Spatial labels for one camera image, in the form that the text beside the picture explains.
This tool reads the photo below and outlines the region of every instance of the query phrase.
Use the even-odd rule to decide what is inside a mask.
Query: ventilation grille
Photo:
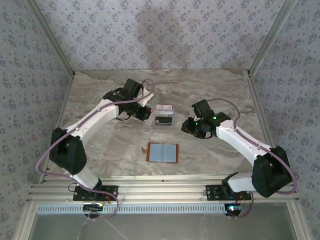
[[[83,204],[40,204],[38,214],[82,214]],[[104,214],[111,214],[115,205],[103,207]],[[214,214],[224,213],[221,203],[204,204],[122,204],[117,214]]]

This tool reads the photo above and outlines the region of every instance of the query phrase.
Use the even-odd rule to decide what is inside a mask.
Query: wall
[[[287,150],[314,239],[320,239],[320,2],[299,0],[253,77]]]
[[[0,239],[11,239],[70,76],[22,0],[0,5]]]
[[[282,1],[37,0],[74,70],[242,68]]]

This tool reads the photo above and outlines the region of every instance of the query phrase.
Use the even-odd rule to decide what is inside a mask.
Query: metal bracket
[[[244,199],[240,198],[240,201],[251,200],[250,193],[247,193],[246,191],[236,192],[233,195],[227,196],[222,190],[222,185],[206,185],[203,194],[206,195],[208,201],[236,201],[239,194],[244,197]]]
[[[116,197],[118,196],[118,186],[115,185],[102,185],[99,191],[111,193]],[[73,201],[115,202],[116,200],[112,197],[108,198],[108,195],[106,194],[98,193],[97,195],[95,195],[93,192],[89,192],[87,190],[84,190],[80,186],[76,186],[74,188]]]

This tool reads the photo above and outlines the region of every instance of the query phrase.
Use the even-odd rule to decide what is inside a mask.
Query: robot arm
[[[142,95],[146,96],[149,92],[140,83],[128,79],[124,87],[105,94],[100,103],[81,120],[66,129],[56,128],[52,132],[51,144],[71,130],[75,129],[75,131],[52,149],[50,159],[59,167],[65,169],[71,178],[83,186],[99,190],[102,183],[86,165],[87,157],[84,146],[103,125],[122,112],[126,112],[129,116],[141,121],[149,118],[151,108],[145,105],[153,97],[153,93],[138,102],[112,104],[136,98],[141,88],[142,94],[138,98]]]
[[[252,172],[236,172],[222,181],[222,189],[226,195],[242,191],[257,191],[263,197],[268,198],[292,181],[291,175],[284,166],[265,151],[269,150],[274,153],[289,166],[286,151],[281,147],[272,148],[253,138],[238,126],[235,129],[234,121],[223,112],[215,114],[206,100],[192,105],[192,109],[196,119],[189,117],[182,125],[183,132],[192,134],[199,139],[207,139],[206,134],[210,133],[211,136],[229,143],[253,166]],[[257,146],[251,144],[248,139],[257,143]]]

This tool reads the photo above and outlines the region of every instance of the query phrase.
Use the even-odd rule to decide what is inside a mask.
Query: marble floor
[[[175,110],[173,126],[154,128],[130,118],[107,123],[84,147],[88,167],[99,177],[141,175],[230,174],[251,170],[249,162],[228,143],[218,139],[197,139],[181,131],[182,123],[194,117],[191,105],[210,98],[224,98],[235,103],[241,112],[238,125],[256,139],[263,133],[241,70],[230,69],[159,69],[159,70],[95,70],[76,72],[63,114],[65,128],[85,116],[103,95],[122,87],[131,78],[155,82],[155,96],[149,102],[170,104]],[[215,101],[212,109],[232,119],[236,111],[228,103]],[[179,144],[179,162],[146,161],[142,148],[148,142]],[[51,165],[50,171],[63,170]]]

